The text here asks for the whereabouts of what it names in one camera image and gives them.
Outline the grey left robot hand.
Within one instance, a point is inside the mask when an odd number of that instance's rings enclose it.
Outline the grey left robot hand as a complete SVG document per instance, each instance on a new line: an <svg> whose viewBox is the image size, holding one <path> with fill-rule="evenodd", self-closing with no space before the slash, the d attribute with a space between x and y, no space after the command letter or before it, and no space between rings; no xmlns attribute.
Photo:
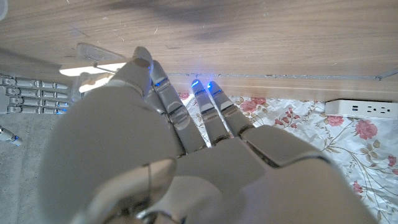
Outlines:
<svg viewBox="0 0 398 224"><path fill-rule="evenodd" d="M337 166L192 83L204 141L147 49L62 116L42 156L39 223L375 223Z"/></svg>

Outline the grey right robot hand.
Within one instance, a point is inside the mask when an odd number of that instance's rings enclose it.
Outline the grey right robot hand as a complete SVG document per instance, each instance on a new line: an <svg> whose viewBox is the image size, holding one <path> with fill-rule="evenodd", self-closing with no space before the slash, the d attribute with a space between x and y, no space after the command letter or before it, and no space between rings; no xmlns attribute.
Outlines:
<svg viewBox="0 0 398 224"><path fill-rule="evenodd" d="M68 86L63 83L1 75L2 114L65 114Z"/></svg>

